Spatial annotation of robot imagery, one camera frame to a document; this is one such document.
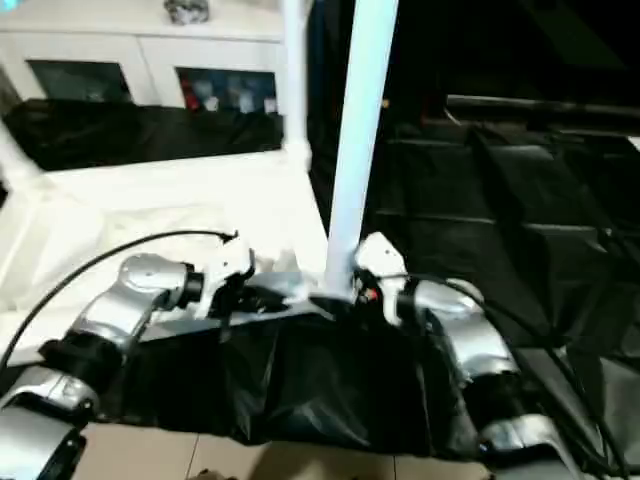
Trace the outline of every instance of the white cabinet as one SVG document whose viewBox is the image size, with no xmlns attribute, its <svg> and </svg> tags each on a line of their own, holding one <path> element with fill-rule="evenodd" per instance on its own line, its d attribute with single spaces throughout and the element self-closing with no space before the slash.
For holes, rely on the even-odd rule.
<svg viewBox="0 0 640 480">
<path fill-rule="evenodd" d="M 301 1 L 306 17 L 312 0 Z M 52 91 L 56 82 L 51 78 L 87 73 L 103 83 L 121 78 L 127 99 L 139 105 L 184 107 L 185 83 L 195 82 L 201 100 L 202 90 L 209 88 L 217 102 L 218 89 L 223 106 L 238 107 L 238 98 L 249 95 L 249 106 L 256 110 L 268 105 L 269 111 L 286 113 L 284 22 L 277 8 L 217 0 L 210 21 L 177 26 L 162 3 L 25 1 L 0 14 L 0 62 L 23 100 L 60 97 Z M 59 73 L 67 66 L 70 72 Z M 74 82 L 66 83 L 71 90 Z M 251 94 L 252 86 L 260 93 Z"/>
<path fill-rule="evenodd" d="M 0 33 L 0 46 L 2 64 L 22 99 L 45 98 L 45 79 L 38 78 L 37 71 L 44 72 L 47 64 L 65 62 L 112 67 L 126 82 L 134 103 L 158 103 L 154 84 L 133 36 L 5 32 Z"/>
</svg>

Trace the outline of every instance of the white metal frame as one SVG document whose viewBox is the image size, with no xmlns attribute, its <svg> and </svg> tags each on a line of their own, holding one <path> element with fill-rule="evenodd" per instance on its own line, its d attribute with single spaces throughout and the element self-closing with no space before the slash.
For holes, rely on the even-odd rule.
<svg viewBox="0 0 640 480">
<path fill-rule="evenodd" d="M 317 245 L 318 256 L 327 260 L 324 277 L 326 286 L 336 292 L 348 290 L 353 254 L 359 242 L 398 7 L 398 0 L 381 1 L 375 9 L 366 3 L 365 0 L 358 0 L 356 3 L 326 256 L 322 251 L 323 246 Z M 286 83 L 291 102 L 285 117 L 283 147 L 287 163 L 304 171 L 309 166 L 310 149 L 306 138 L 306 59 L 302 2 L 281 0 L 281 5 L 285 18 Z M 0 134 L 0 139 L 4 139 L 0 142 L 0 166 L 6 186 L 13 190 L 19 187 L 16 182 L 32 176 L 36 169 L 11 140 L 6 129 L 0 131 Z M 308 178 L 303 183 L 304 191 L 291 193 L 301 195 L 304 202 L 312 201 Z"/>
</svg>

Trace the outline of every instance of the floor tile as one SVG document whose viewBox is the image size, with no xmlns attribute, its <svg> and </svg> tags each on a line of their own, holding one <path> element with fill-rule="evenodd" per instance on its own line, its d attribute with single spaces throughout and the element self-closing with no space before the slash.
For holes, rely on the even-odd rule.
<svg viewBox="0 0 640 480">
<path fill-rule="evenodd" d="M 273 442 L 245 447 L 200 436 L 190 475 L 203 469 L 238 480 L 393 480 L 392 456 L 307 444 Z"/>
<path fill-rule="evenodd" d="M 73 480 L 184 480 L 197 435 L 121 425 L 90 425 Z"/>
<path fill-rule="evenodd" d="M 478 463 L 396 457 L 397 480 L 485 480 L 489 477 L 489 472 Z"/>
</svg>

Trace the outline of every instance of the black cable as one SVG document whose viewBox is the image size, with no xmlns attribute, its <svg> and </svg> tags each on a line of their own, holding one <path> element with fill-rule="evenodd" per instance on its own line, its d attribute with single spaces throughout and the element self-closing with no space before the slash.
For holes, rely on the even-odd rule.
<svg viewBox="0 0 640 480">
<path fill-rule="evenodd" d="M 9 342 L 7 349 L 4 351 L 2 358 L 0 359 L 0 377 L 2 377 L 2 374 L 7 369 L 7 365 L 9 364 L 9 359 L 11 358 L 11 355 L 13 354 L 13 351 L 15 350 L 16 345 L 20 341 L 20 338 L 24 334 L 25 330 L 29 327 L 29 325 L 31 325 L 31 322 L 33 322 L 34 318 L 42 311 L 44 307 L 47 306 L 47 304 L 51 300 L 53 300 L 53 298 L 56 295 L 58 295 L 64 288 L 66 288 L 76 278 L 78 278 L 80 275 L 85 273 L 87 270 L 93 268 L 95 265 L 130 248 L 137 247 L 138 245 L 141 245 L 143 243 L 151 242 L 153 240 L 158 240 L 160 238 L 178 237 L 178 236 L 184 236 L 184 235 L 214 236 L 222 240 L 223 243 L 226 243 L 229 240 L 234 238 L 233 235 L 229 235 L 221 232 L 215 232 L 213 230 L 173 230 L 171 232 L 162 232 L 162 233 L 156 233 L 153 235 L 147 235 L 137 240 L 133 240 L 131 242 L 122 244 L 118 247 L 112 248 L 111 250 L 108 250 L 98 255 L 97 257 L 94 257 L 93 259 L 84 263 L 80 267 L 76 268 L 73 272 L 71 272 L 65 278 L 63 278 L 55 287 L 53 287 L 49 291 L 49 293 L 47 293 L 44 297 L 42 297 L 42 299 L 40 299 L 40 301 L 31 309 L 29 314 L 25 317 L 25 319 L 20 324 L 20 327 L 18 327 L 18 330 L 16 330 L 16 333 L 13 335 L 13 338 Z"/>
<path fill-rule="evenodd" d="M 611 429 L 605 422 L 604 418 L 597 412 L 596 408 L 593 406 L 591 401 L 588 399 L 587 395 L 582 390 L 573 372 L 560 359 L 558 354 L 554 351 L 553 346 L 542 334 L 538 333 L 524 319 L 519 317 L 517 314 L 511 312 L 510 310 L 506 309 L 505 307 L 500 305 L 498 302 L 494 302 L 493 300 L 486 299 L 486 298 L 484 300 L 477 298 L 475 295 L 473 295 L 473 293 L 469 292 L 466 288 L 456 283 L 447 281 L 443 278 L 433 276 L 433 275 L 427 275 L 427 274 L 412 274 L 412 273 L 390 275 L 390 276 L 383 276 L 383 277 L 377 277 L 377 278 L 378 280 L 382 280 L 386 278 L 411 278 L 411 277 L 416 278 L 418 280 L 427 280 L 433 283 L 437 283 L 439 285 L 444 285 L 463 295 L 466 295 L 467 297 L 471 298 L 475 303 L 477 303 L 479 306 L 483 307 L 485 310 L 493 311 L 493 313 L 498 313 L 499 315 L 502 315 L 508 318 L 509 320 L 513 321 L 516 325 L 522 328 L 522 330 L 524 330 L 528 335 L 530 335 L 545 351 L 545 353 L 549 356 L 549 358 L 555 364 L 558 370 L 560 370 L 560 373 L 562 374 L 564 379 L 569 383 L 574 393 L 577 395 L 577 397 L 580 399 L 580 401 L 584 405 L 584 408 L 587 411 L 587 414 L 592 418 L 594 423 L 597 425 L 598 429 L 600 430 L 600 433 L 602 434 L 604 441 L 607 443 L 607 445 L 609 446 L 609 449 L 611 450 L 611 454 L 613 455 L 613 458 L 616 464 L 618 465 L 619 471 L 616 472 L 616 475 L 619 475 L 624 480 L 628 480 L 631 478 L 629 465 L 627 464 L 627 461 L 625 460 L 624 455 L 622 454 L 620 447 L 616 442 L 613 436 L 613 433 L 611 432 Z M 592 460 L 593 462 L 597 463 L 602 467 L 603 459 L 600 455 L 598 455 L 595 452 L 589 451 L 588 456 L 590 457 L 590 460 Z M 608 462 L 604 460 L 604 463 L 606 465 L 606 468 L 610 470 Z"/>
</svg>

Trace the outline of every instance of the white shelf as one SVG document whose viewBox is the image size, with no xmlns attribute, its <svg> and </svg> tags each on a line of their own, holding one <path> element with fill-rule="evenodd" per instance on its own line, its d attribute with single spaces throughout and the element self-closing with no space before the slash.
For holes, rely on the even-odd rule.
<svg viewBox="0 0 640 480">
<path fill-rule="evenodd" d="M 25 0 L 0 14 L 0 30 L 280 42 L 284 28 L 280 12 L 245 1 L 217 0 L 208 22 L 179 26 L 169 20 L 163 0 Z"/>
</svg>

